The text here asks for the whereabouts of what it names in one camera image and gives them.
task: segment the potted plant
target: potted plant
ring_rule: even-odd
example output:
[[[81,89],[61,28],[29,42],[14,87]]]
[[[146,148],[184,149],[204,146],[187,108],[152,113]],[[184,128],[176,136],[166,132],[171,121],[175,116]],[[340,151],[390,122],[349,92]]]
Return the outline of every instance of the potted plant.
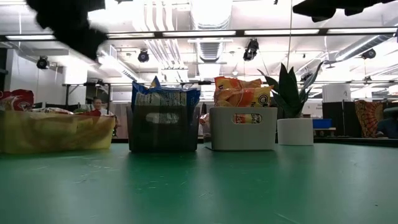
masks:
[[[300,92],[297,88],[297,79],[293,68],[287,72],[284,64],[280,66],[279,83],[259,70],[266,78],[268,85],[274,86],[272,90],[274,99],[287,117],[287,119],[279,119],[277,122],[279,144],[291,146],[313,145],[312,119],[301,118],[301,112],[310,94],[311,88],[309,87],[317,78],[322,63],[318,65],[316,72],[306,79]]]

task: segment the blue snack bag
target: blue snack bag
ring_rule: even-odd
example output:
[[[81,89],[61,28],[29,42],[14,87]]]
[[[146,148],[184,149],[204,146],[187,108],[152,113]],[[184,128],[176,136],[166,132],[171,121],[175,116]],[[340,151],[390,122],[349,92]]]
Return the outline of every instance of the blue snack bag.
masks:
[[[186,106],[190,122],[199,98],[200,90],[161,87],[159,80],[155,77],[150,88],[136,82],[132,83],[131,109],[134,112],[135,106]]]

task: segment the blue box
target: blue box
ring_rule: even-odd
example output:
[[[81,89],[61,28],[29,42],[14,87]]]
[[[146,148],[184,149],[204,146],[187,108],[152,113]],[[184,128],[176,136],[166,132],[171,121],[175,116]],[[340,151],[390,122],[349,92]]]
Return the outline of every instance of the blue box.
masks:
[[[331,128],[331,119],[312,119],[312,126],[314,129]]]

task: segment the bin handle hole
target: bin handle hole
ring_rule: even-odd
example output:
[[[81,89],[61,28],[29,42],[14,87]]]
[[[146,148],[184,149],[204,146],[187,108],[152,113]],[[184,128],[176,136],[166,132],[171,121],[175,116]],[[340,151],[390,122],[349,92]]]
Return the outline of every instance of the bin handle hole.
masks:
[[[232,122],[234,124],[260,124],[262,122],[262,116],[258,113],[236,113],[232,115]]]

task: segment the snake plant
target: snake plant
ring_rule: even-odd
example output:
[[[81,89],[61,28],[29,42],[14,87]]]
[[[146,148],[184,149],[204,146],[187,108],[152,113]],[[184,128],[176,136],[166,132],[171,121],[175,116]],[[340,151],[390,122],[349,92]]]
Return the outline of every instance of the snake plant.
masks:
[[[266,78],[268,85],[273,85],[272,93],[276,103],[282,107],[288,118],[299,118],[304,107],[304,103],[308,100],[311,88],[309,88],[315,79],[317,79],[319,69],[323,62],[318,65],[318,68],[314,74],[309,76],[302,89],[299,92],[297,88],[297,79],[293,68],[287,72],[284,64],[280,66],[279,83],[266,76],[262,71],[259,72]]]

